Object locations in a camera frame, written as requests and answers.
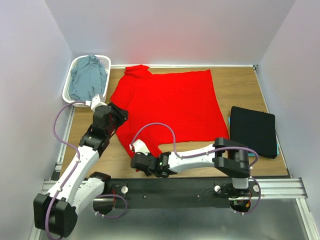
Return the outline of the red t shirt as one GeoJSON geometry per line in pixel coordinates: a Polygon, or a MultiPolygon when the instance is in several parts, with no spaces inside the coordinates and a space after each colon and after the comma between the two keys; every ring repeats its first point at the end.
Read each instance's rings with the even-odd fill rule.
{"type": "Polygon", "coordinates": [[[172,133],[178,143],[229,137],[210,70],[153,74],[145,65],[127,67],[110,100],[128,111],[116,135],[130,157],[136,134],[154,156],[173,142],[172,133]]]}

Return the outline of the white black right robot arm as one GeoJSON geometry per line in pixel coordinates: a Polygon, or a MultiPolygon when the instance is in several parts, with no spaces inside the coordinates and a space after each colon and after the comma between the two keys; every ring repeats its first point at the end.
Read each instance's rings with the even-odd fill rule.
{"type": "Polygon", "coordinates": [[[251,166],[248,147],[225,138],[217,138],[214,144],[184,151],[163,152],[154,156],[140,139],[129,146],[134,152],[130,167],[146,176],[168,178],[191,169],[215,168],[232,179],[230,191],[241,196],[249,189],[251,166]]]}

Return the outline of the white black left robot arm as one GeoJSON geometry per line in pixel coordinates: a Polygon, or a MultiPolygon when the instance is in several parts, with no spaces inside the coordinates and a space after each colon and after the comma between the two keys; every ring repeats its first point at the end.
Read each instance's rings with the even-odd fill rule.
{"type": "Polygon", "coordinates": [[[99,173],[82,186],[88,170],[102,156],[111,137],[128,119],[128,112],[114,103],[99,102],[92,108],[92,123],[75,147],[75,156],[59,178],[45,193],[33,200],[34,225],[44,230],[50,240],[67,238],[76,226],[83,208],[96,196],[107,197],[110,177],[99,173]]]}

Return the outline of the grey-blue t shirt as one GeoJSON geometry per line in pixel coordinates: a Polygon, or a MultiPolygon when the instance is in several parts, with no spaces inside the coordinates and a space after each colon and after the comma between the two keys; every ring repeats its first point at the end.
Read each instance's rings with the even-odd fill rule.
{"type": "Polygon", "coordinates": [[[107,73],[95,55],[79,58],[70,71],[69,96],[74,101],[91,101],[95,95],[103,95],[107,73]]]}

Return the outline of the white table edge strip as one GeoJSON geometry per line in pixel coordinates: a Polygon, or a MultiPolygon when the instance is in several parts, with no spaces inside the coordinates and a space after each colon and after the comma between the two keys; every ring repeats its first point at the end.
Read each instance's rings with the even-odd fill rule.
{"type": "Polygon", "coordinates": [[[256,68],[252,64],[148,64],[150,68],[256,68]]]}

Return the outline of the white plastic laundry basket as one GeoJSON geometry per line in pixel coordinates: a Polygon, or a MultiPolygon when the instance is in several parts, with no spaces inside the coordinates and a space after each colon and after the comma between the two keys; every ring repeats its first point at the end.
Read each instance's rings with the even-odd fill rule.
{"type": "Polygon", "coordinates": [[[111,72],[111,60],[104,55],[83,55],[75,58],[69,67],[62,90],[62,98],[67,103],[84,108],[79,103],[91,101],[99,95],[106,99],[111,72]]]}

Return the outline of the folded teal t shirt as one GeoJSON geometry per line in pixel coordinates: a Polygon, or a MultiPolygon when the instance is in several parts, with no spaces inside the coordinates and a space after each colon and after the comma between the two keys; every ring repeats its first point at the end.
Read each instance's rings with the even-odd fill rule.
{"type": "MultiPolygon", "coordinates": [[[[231,125],[231,118],[230,117],[228,117],[228,124],[229,124],[229,126],[231,125]]],[[[277,150],[276,151],[277,156],[279,156],[280,155],[280,146],[279,146],[278,142],[276,142],[276,150],[277,150]]],[[[254,157],[255,155],[252,152],[249,152],[248,156],[249,157],[254,157]]]]}

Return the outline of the folded black t shirt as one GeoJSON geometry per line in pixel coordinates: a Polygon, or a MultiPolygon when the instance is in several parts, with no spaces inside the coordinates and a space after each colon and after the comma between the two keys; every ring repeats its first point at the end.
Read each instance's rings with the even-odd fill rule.
{"type": "Polygon", "coordinates": [[[263,156],[278,156],[276,117],[267,112],[232,106],[229,117],[230,140],[241,143],[263,156]]]}

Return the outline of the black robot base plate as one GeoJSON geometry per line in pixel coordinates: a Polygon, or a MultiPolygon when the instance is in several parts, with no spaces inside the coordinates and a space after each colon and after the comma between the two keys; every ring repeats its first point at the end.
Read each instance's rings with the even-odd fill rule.
{"type": "Polygon", "coordinates": [[[102,214],[115,209],[234,208],[248,212],[258,197],[254,182],[235,189],[228,177],[111,178],[88,205],[102,214]]]}

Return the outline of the aluminium frame rail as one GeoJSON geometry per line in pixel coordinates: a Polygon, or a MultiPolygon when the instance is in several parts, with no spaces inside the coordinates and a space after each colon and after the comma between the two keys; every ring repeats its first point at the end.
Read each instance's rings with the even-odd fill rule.
{"type": "MultiPolygon", "coordinates": [[[[84,179],[82,181],[81,185],[84,186],[87,183],[88,179],[96,177],[98,174],[104,174],[104,173],[101,173],[101,172],[93,173],[89,178],[84,179]]],[[[53,181],[53,180],[45,181],[40,194],[46,194],[47,191],[56,182],[57,181],[53,181]]],[[[236,213],[239,213],[241,215],[251,213],[256,208],[256,206],[252,203],[253,200],[260,201],[263,199],[305,199],[307,197],[303,182],[297,178],[285,177],[285,178],[255,179],[255,178],[250,177],[248,179],[248,182],[249,182],[249,184],[250,184],[250,182],[255,183],[253,189],[254,189],[254,191],[256,191],[258,193],[258,196],[253,197],[251,200],[251,208],[247,212],[237,211],[235,208],[232,208],[232,207],[229,208],[229,209],[232,209],[233,211],[235,211],[236,213]]],[[[125,213],[127,211],[126,208],[120,209],[120,210],[123,213],[125,213]]],[[[94,210],[94,212],[95,212],[95,214],[97,214],[101,217],[109,218],[111,211],[107,214],[100,213],[96,210],[94,210]]],[[[35,227],[35,221],[34,221],[34,226],[31,231],[30,238],[32,240],[37,240],[40,237],[41,231],[43,231],[43,230],[35,227]]]]}

